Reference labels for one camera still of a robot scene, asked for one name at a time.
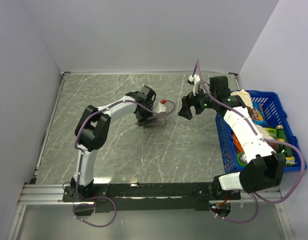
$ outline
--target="wire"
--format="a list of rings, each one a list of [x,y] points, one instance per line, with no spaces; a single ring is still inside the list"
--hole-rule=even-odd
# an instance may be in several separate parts
[[[80,127],[80,129],[79,129],[79,131],[78,131],[78,133],[77,133],[76,140],[75,140],[75,149],[81,151],[80,158],[79,158],[79,164],[78,164],[78,176],[77,176],[77,182],[76,182],[76,196],[77,196],[77,198],[78,198],[79,200],[81,200],[81,201],[90,201],[90,200],[96,200],[96,199],[106,199],[106,200],[110,201],[110,202],[113,204],[113,206],[114,206],[114,211],[115,211],[115,212],[114,212],[113,218],[112,218],[107,224],[104,224],[104,225],[96,225],[96,224],[93,224],[93,223],[91,223],[91,222],[88,222],[88,221],[86,221],[86,220],[84,220],[84,219],[78,217],[78,216],[75,214],[75,209],[76,209],[78,206],[90,206],[90,204],[88,204],[88,203],[81,203],[81,204],[76,205],[76,206],[73,208],[73,215],[74,215],[74,218],[75,218],[75,219],[78,219],[78,220],[80,220],[80,221],[82,221],[82,222],[84,222],[84,223],[86,223],[86,224],[88,224],[88,225],[90,225],[90,226],[96,227],[96,228],[103,228],[103,227],[106,227],[106,226],[108,226],[109,224],[111,224],[111,223],[115,220],[116,215],[117,215],[117,207],[116,207],[116,204],[115,204],[114,201],[111,200],[110,198],[108,198],[108,197],[106,197],[106,196],[94,196],[94,197],[90,197],[90,198],[86,198],[86,199],[85,199],[85,198],[82,198],[82,197],[79,195],[79,193],[78,193],[78,186],[79,186],[80,176],[81,176],[80,173],[81,173],[82,162],[83,162],[83,157],[84,157],[84,153],[85,153],[85,151],[84,151],[81,147],[78,146],[78,141],[79,141],[80,136],[81,136],[81,134],[82,134],[82,130],[85,128],[86,124],[90,121],[90,119],[91,119],[93,116],[95,116],[95,115],[97,115],[97,114],[100,114],[100,113],[102,113],[103,111],[105,111],[105,110],[107,110],[107,109],[111,109],[112,107],[114,107],[114,106],[116,106],[116,105],[118,105],[118,104],[121,104],[121,103],[132,103],[132,104],[136,104],[136,105],[140,106],[141,108],[147,110],[148,112],[150,112],[150,113],[152,113],[152,114],[160,115],[160,116],[166,116],[166,115],[169,115],[169,114],[171,114],[172,112],[174,112],[174,110],[176,109],[176,103],[174,103],[174,102],[171,101],[171,100],[166,100],[166,102],[172,103],[172,104],[173,104],[173,109],[172,109],[171,111],[161,113],[161,112],[152,111],[151,109],[149,109],[149,108],[147,108],[147,107],[145,107],[145,106],[141,105],[140,103],[138,103],[138,102],[136,102],[136,101],[133,101],[133,100],[119,100],[119,101],[116,101],[116,102],[112,103],[112,104],[109,105],[108,107],[105,107],[105,108],[103,108],[103,109],[101,109],[101,110],[99,110],[99,111],[94,112],[93,114],[89,115],[89,116],[86,118],[86,120],[85,120],[85,121],[83,122],[83,124],[81,125],[81,127]]]
[[[216,204],[216,205],[217,205],[217,206],[223,206],[223,205],[229,200],[229,198],[230,198],[230,195],[228,195],[228,196],[226,197],[226,199],[225,199],[224,202],[218,203],[218,204]]]
[[[204,83],[209,86],[209,84],[207,82],[204,82]],[[202,83],[199,84],[198,89],[200,88],[201,85],[202,85]]]
[[[281,199],[279,200],[274,200],[274,201],[271,201],[271,200],[267,200],[265,198],[263,198],[261,195],[259,195],[258,193],[255,193],[256,196],[258,196],[260,199],[262,199],[264,202],[267,202],[269,204],[279,204],[283,201],[285,201],[293,192],[294,190],[297,188],[297,186],[299,185],[300,181],[302,180],[303,176],[304,176],[304,172],[305,172],[305,160],[304,160],[304,157],[303,157],[303,154],[301,153],[301,151],[293,146],[292,144],[290,143],[287,143],[287,142],[281,142],[281,141],[276,141],[276,140],[272,140],[272,139],[264,139],[266,142],[268,143],[274,143],[274,144],[282,144],[282,145],[285,145],[285,146],[288,146],[292,149],[295,150],[295,152],[297,152],[299,158],[300,158],[300,172],[299,172],[299,175],[296,179],[296,181],[294,182],[293,186],[290,188],[290,190],[285,194],[285,196],[283,196]]]
[[[227,221],[227,222],[236,223],[236,224],[247,224],[247,223],[250,223],[251,221],[253,221],[257,217],[258,210],[259,210],[259,205],[258,205],[257,198],[255,197],[254,194],[251,193],[251,195],[253,196],[254,201],[256,203],[256,211],[255,211],[255,214],[250,219],[248,219],[248,220],[240,221],[240,220],[230,219],[230,218],[227,218],[227,217],[221,217],[221,216],[217,215],[212,209],[210,211],[214,214],[214,216],[216,218],[222,219],[222,220]]]
[[[253,133],[255,135],[257,135],[257,132],[256,130],[254,129],[253,125],[249,122],[249,120],[247,118],[244,117],[244,115],[242,115],[240,112],[236,111],[235,109],[233,109],[232,107],[220,102],[219,100],[217,100],[216,98],[214,98],[212,96],[212,94],[209,92],[209,90],[207,89],[207,87],[205,86],[204,84],[204,79],[202,77],[202,74],[201,74],[201,71],[200,71],[200,67],[199,67],[199,60],[196,61],[196,65],[195,65],[195,68],[194,68],[194,73],[193,73],[193,76],[195,75],[195,71],[198,71],[198,75],[200,77],[200,81],[202,83],[202,86],[204,88],[204,90],[206,91],[207,95],[216,103],[218,103],[219,105],[227,108],[228,110],[230,111],[233,111],[234,113],[238,114],[239,116],[241,116],[247,123],[248,125],[250,126],[250,128],[252,129]],[[299,172],[299,175],[295,181],[295,183],[293,184],[293,186],[290,188],[290,190],[286,193],[286,195],[284,197],[282,197],[281,199],[279,200],[275,200],[275,201],[271,201],[271,200],[267,200],[265,198],[263,198],[262,196],[260,196],[258,193],[255,193],[256,196],[258,196],[260,199],[262,199],[264,202],[267,202],[267,203],[270,203],[270,204],[279,204],[283,201],[285,201],[292,193],[293,191],[297,188],[298,184],[300,183],[300,181],[302,180],[303,176],[304,176],[304,172],[305,172],[305,160],[304,160],[304,157],[303,157],[303,154],[301,153],[301,151],[293,146],[292,144],[290,143],[287,143],[287,142],[280,142],[280,141],[277,141],[277,140],[273,140],[273,139],[264,139],[264,141],[266,141],[267,143],[274,143],[274,144],[282,144],[282,145],[285,145],[285,146],[288,146],[292,149],[295,150],[295,152],[298,154],[299,156],[299,159],[300,159],[300,172]]]
[[[63,183],[63,190],[65,190],[64,185],[65,185],[65,184],[70,184],[70,183],[71,183],[70,181],[64,182],[64,183]]]

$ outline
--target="white backdrop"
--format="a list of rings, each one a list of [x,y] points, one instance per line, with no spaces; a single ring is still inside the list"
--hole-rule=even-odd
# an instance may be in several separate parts
[[[0,0],[0,240],[33,176],[60,73],[18,0]]]
[[[278,0],[21,0],[60,71],[238,73]]]
[[[308,166],[308,0],[280,0],[238,75],[240,87],[278,93]],[[295,174],[285,174],[286,193]],[[308,240],[308,169],[285,201],[296,239]]]

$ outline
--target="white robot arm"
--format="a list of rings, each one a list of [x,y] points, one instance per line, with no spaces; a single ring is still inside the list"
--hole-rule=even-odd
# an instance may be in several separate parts
[[[78,148],[81,150],[79,150],[76,172],[71,181],[72,186],[77,183],[78,175],[80,175],[80,192],[85,192],[90,189],[90,186],[93,184],[94,180],[93,171],[96,156],[99,148],[106,141],[110,123],[113,123],[114,121],[122,118],[124,115],[132,113],[136,114],[139,126],[148,125],[159,120],[158,116],[145,111],[143,108],[136,104],[137,102],[156,113],[166,112],[165,105],[160,102],[154,102],[155,98],[156,93],[151,88],[144,86],[141,91],[130,92],[123,96],[120,100],[106,106],[100,106],[97,108],[88,106],[85,109],[85,112],[76,128],[76,135],[78,134],[82,123],[88,116],[90,116],[92,113],[95,113],[96,111],[103,109],[106,110],[102,113],[99,113],[94,118],[91,118],[89,124],[87,124],[82,130],[82,134],[78,142]],[[79,164],[81,159],[82,163],[81,169],[79,171]]]
[[[200,88],[201,80],[198,75],[190,76],[188,83],[193,85],[193,92],[182,98],[182,108],[178,115],[190,120],[191,106],[195,107],[196,114],[201,114],[207,108],[215,109],[235,133],[247,158],[247,166],[243,171],[216,176],[213,182],[214,189],[218,192],[244,190],[252,193],[279,185],[286,163],[285,156],[276,153],[263,140],[242,99],[237,95],[230,95],[227,77],[211,77],[210,93],[221,103],[241,113],[243,117],[211,100]]]

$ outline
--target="marble surface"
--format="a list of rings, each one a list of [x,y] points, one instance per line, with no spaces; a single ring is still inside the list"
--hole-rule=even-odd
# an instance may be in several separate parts
[[[166,117],[164,127],[138,127],[133,114],[111,123],[107,142],[97,155],[95,182],[206,182],[223,174],[215,111],[206,109],[201,115],[193,114],[192,120],[177,115],[181,98],[192,91],[187,83],[189,74],[67,74],[37,184],[70,181],[78,158],[74,130],[86,106],[106,105],[143,85],[156,91],[157,100],[174,101],[177,109]],[[205,73],[203,77],[208,82],[209,77],[217,75],[226,75],[229,87],[237,89],[234,75]]]

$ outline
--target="blue plastic basket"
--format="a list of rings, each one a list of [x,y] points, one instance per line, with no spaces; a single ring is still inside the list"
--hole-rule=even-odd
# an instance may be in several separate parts
[[[298,147],[297,138],[293,135],[288,122],[286,120],[287,114],[284,112],[282,105],[280,104],[278,95],[270,91],[247,91],[252,101],[258,102],[262,105],[265,119],[267,124],[271,127],[276,127],[277,125],[283,125],[284,132],[287,140],[290,144]],[[219,138],[220,149],[222,152],[223,163],[225,168],[225,173],[239,172],[244,169],[243,166],[238,165],[238,161],[235,154],[235,147],[233,143],[233,138],[231,135],[231,129],[229,125],[224,121],[224,119],[219,115],[216,115],[216,126]],[[296,165],[287,166],[284,172],[300,171],[300,159],[298,154],[293,150]]]

